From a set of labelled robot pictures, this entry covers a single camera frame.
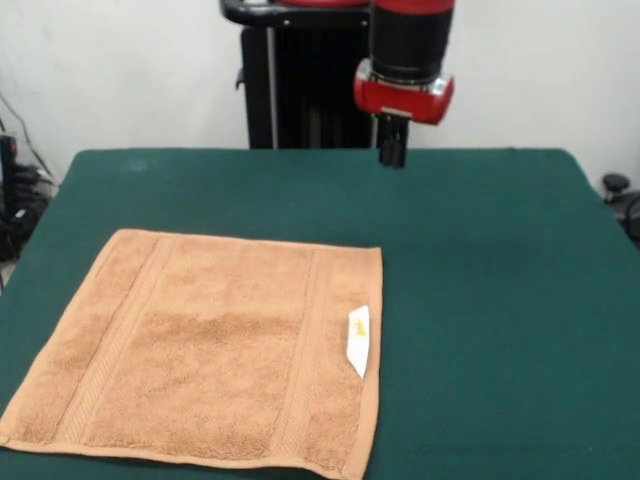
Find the white tag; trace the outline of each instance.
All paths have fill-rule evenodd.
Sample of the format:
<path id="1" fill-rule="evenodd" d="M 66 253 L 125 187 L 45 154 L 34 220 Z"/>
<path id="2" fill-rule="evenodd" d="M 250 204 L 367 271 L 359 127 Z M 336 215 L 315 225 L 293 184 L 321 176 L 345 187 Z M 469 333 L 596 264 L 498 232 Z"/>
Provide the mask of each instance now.
<path id="1" fill-rule="evenodd" d="M 349 314 L 349 338 L 347 339 L 347 358 L 360 378 L 364 378 L 368 357 L 369 307 L 364 305 Z"/>

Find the black knob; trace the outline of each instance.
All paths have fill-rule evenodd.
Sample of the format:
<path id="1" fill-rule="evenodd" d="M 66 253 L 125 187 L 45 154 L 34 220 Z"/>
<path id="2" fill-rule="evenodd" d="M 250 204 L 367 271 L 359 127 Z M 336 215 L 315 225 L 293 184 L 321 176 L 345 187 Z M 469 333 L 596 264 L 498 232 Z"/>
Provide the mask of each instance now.
<path id="1" fill-rule="evenodd" d="M 629 188 L 630 182 L 627 177 L 617 173 L 610 173 L 602 178 L 602 183 L 607 192 L 617 195 L 622 193 L 623 190 Z"/>

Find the white wall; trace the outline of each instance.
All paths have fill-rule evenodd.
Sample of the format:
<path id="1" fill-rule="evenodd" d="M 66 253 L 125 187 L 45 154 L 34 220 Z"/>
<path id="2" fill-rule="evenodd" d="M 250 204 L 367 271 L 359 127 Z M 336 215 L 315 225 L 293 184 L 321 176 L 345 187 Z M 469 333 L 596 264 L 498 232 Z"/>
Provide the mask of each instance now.
<path id="1" fill-rule="evenodd" d="M 563 147 L 640 183 L 639 27 L 637 0 L 458 0 L 457 95 L 412 145 Z M 85 148 L 246 147 L 239 32 L 217 0 L 4 0 L 0 89 L 59 176 Z"/>

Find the green felt surface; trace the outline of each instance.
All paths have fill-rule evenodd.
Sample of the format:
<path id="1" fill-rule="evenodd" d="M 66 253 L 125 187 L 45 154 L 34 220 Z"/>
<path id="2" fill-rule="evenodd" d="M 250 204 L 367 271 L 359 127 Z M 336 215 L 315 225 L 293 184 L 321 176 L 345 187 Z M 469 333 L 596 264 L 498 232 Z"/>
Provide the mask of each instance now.
<path id="1" fill-rule="evenodd" d="M 0 409 L 122 227 L 383 248 L 367 478 L 640 478 L 640 257 L 566 153 L 82 153 L 0 301 Z M 8 450 L 0 477 L 314 478 Z"/>

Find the towel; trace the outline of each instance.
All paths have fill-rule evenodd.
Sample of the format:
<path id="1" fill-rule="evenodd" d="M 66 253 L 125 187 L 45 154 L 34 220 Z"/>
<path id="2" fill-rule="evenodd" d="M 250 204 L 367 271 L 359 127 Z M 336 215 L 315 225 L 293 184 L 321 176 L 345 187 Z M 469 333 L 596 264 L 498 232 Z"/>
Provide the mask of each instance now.
<path id="1" fill-rule="evenodd" d="M 363 305 L 361 378 L 346 349 Z M 120 230 L 7 406 L 0 445 L 360 479 L 381 313 L 377 248 Z"/>

